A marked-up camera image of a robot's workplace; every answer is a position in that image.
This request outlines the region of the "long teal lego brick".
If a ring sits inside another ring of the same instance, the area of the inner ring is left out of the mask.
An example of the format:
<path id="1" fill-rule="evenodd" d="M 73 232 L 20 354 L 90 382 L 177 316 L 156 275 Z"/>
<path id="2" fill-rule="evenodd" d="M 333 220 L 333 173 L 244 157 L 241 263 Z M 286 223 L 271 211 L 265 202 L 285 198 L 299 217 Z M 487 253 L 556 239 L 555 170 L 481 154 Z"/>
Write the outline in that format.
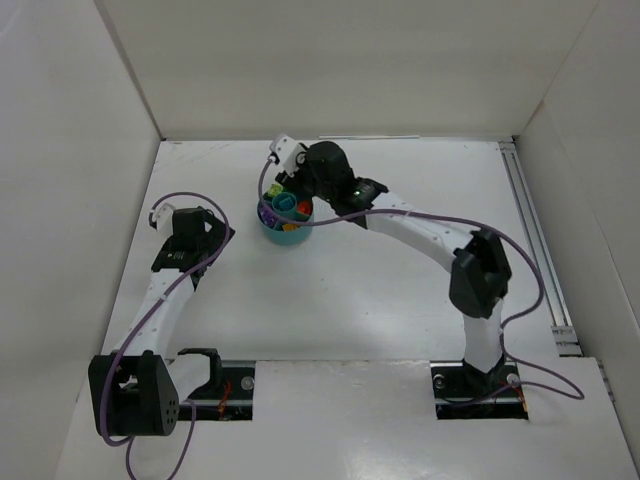
<path id="1" fill-rule="evenodd" d="M 294 195 L 282 193 L 277 195 L 273 200 L 273 207 L 281 214 L 294 212 L 297 207 L 297 199 Z"/>

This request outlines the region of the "green lego brick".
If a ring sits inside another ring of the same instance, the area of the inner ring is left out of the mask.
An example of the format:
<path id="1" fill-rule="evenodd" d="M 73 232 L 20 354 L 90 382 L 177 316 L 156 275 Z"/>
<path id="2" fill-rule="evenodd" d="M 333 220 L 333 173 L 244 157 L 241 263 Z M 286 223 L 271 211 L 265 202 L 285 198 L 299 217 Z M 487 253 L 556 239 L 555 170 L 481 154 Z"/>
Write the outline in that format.
<path id="1" fill-rule="evenodd" d="M 284 188 L 277 183 L 273 183 L 266 192 L 268 198 L 274 198 L 277 195 L 281 194 L 284 191 Z"/>

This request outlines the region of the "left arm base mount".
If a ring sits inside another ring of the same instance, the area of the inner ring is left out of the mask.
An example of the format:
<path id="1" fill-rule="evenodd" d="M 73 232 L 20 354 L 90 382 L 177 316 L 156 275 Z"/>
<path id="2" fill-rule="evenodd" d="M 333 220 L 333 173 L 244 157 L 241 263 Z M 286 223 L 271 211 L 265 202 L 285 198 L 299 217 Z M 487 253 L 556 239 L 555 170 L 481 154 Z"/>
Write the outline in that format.
<path id="1" fill-rule="evenodd" d="M 167 367 L 160 390 L 163 426 L 179 421 L 249 421 L 253 415 L 256 363 L 225 361 L 214 353 L 180 355 Z"/>

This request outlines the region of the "long purple lego brick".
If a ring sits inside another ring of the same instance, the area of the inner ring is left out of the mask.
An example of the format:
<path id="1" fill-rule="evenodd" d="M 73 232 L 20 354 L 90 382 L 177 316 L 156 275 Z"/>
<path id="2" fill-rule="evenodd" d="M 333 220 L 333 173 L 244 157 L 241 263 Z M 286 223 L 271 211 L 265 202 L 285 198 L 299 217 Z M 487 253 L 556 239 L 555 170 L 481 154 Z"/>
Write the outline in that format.
<path id="1" fill-rule="evenodd" d="M 274 228 L 278 222 L 278 219 L 273 215 L 271 210 L 262 205 L 258 206 L 258 216 L 261 222 L 270 229 Z"/>

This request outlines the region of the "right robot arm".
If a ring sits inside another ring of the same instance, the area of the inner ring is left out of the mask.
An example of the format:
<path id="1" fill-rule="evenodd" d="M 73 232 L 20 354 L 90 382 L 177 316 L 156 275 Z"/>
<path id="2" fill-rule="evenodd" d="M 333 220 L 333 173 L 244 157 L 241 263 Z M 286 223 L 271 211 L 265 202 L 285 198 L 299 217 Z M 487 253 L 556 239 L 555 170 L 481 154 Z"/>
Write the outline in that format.
<path id="1" fill-rule="evenodd" d="M 486 226 L 461 230 L 455 219 L 415 210 L 384 184 L 356 176 L 332 141 L 306 146 L 281 135 L 269 150 L 282 167 L 276 180 L 287 191 L 326 202 L 337 221 L 389 236 L 449 273 L 449 300 L 463 316 L 464 366 L 489 376 L 503 364 L 500 320 L 512 271 L 496 233 Z"/>

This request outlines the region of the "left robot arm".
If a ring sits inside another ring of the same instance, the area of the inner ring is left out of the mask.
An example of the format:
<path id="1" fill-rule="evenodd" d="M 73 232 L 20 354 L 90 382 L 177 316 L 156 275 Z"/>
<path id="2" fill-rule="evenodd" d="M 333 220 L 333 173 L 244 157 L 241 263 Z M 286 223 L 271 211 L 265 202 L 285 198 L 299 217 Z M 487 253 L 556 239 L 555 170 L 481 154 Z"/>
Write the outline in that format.
<path id="1" fill-rule="evenodd" d="M 166 204 L 159 218 L 169 222 L 171 233 L 152 264 L 140 310 L 112 352 L 94 356 L 88 367 L 96 430 L 112 439 L 167 436 L 191 394 L 224 384 L 216 349 L 185 348 L 173 359 L 167 351 L 213 254 L 235 232 L 203 207 Z"/>

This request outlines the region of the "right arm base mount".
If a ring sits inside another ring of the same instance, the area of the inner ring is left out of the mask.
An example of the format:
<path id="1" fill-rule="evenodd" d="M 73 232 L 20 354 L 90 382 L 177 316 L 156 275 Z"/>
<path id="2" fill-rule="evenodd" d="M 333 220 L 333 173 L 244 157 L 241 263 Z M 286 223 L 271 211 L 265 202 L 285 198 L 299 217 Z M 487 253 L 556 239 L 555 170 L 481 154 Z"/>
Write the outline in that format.
<path id="1" fill-rule="evenodd" d="M 439 420 L 529 418 L 514 362 L 499 363 L 489 373 L 463 361 L 432 362 L 430 373 Z"/>

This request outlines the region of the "orange round lego piece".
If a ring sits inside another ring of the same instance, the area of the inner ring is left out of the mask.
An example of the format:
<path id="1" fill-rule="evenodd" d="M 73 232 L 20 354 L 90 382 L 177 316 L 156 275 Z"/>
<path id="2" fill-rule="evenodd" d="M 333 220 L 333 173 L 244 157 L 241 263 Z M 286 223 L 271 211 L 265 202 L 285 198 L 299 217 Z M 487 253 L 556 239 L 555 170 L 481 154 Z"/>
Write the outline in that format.
<path id="1" fill-rule="evenodd" d="M 301 201 L 297 205 L 297 212 L 302 214 L 302 215 L 310 216 L 313 213 L 313 204 L 312 204 L 312 202 L 309 201 L 309 200 Z"/>

